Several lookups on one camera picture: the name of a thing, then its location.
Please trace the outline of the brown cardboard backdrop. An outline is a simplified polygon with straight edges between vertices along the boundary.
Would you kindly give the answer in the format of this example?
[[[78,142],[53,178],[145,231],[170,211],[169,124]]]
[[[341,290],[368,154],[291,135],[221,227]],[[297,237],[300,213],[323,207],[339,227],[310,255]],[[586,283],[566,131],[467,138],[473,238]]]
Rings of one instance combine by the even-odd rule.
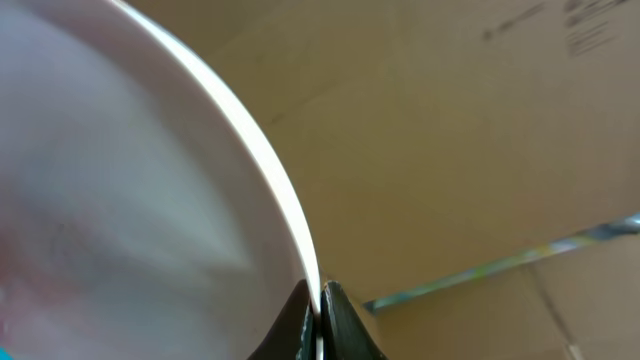
[[[389,357],[638,357],[637,2],[137,8],[260,124]]]

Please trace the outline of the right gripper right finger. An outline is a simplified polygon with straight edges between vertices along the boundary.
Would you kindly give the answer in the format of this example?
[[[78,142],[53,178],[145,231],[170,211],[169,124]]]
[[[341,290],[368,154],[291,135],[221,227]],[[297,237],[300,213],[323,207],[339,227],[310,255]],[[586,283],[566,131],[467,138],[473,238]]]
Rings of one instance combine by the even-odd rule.
[[[325,360],[388,360],[337,281],[328,281],[322,291],[321,331]]]

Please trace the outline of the white plate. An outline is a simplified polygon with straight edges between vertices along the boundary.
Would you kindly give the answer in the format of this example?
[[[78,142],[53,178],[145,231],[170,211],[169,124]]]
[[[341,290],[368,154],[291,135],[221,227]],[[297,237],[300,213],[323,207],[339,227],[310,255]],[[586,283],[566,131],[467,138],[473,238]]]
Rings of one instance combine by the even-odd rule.
[[[1,5],[1,352],[248,359],[296,284],[301,204],[257,122],[123,1]]]

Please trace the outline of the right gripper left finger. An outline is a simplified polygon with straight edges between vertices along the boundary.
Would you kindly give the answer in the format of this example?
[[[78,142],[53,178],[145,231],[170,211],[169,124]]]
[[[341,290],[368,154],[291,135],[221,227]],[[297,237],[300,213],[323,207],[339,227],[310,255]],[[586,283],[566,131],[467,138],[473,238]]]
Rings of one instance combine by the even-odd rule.
[[[314,312],[307,282],[301,280],[248,360],[313,359]]]

